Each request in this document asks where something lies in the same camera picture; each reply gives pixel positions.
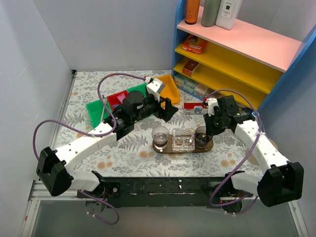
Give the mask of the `clear glass cup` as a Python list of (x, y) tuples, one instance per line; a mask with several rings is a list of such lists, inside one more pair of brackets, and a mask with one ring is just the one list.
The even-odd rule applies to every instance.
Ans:
[(164, 126), (154, 128), (152, 131), (154, 147), (158, 150), (163, 150), (167, 145), (169, 135), (169, 130)]

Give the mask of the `green translucent cup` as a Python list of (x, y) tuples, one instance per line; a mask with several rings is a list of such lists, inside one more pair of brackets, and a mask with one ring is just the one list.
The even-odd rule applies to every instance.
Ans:
[(212, 136), (206, 134), (206, 127), (200, 126), (195, 131), (196, 149), (205, 149), (206, 145), (212, 140)]

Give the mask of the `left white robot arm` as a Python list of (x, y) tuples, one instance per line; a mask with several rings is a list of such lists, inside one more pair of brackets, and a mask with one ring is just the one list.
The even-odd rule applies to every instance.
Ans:
[(55, 150), (44, 148), (36, 173), (53, 197), (67, 190), (84, 190), (93, 197), (101, 197), (105, 191), (102, 176), (96, 171), (75, 171), (74, 167), (104, 146), (126, 136), (142, 119), (154, 115), (169, 121), (177, 111), (169, 98), (156, 100), (152, 94), (144, 96), (140, 91), (132, 91), (121, 105), (115, 107), (112, 116), (100, 122), (87, 135)]

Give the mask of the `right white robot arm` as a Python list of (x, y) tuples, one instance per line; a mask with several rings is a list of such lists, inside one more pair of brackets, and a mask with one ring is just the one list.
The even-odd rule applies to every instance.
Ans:
[(240, 191), (253, 194), (267, 207), (301, 198), (304, 179), (302, 165), (291, 162), (273, 146), (262, 132), (259, 118), (239, 110), (233, 96), (208, 98), (204, 104), (208, 108), (203, 116), (206, 134), (215, 136), (230, 129), (249, 149), (244, 159), (253, 155), (263, 173), (262, 177), (253, 176), (239, 171), (240, 165), (237, 165), (217, 186), (211, 198), (222, 187), (229, 196), (235, 196)]

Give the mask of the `clear textured acrylic holder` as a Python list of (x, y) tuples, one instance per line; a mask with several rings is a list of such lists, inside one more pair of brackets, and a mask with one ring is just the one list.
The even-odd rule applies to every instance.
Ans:
[(193, 129), (172, 129), (172, 151), (174, 153), (188, 153), (195, 148), (195, 131)]

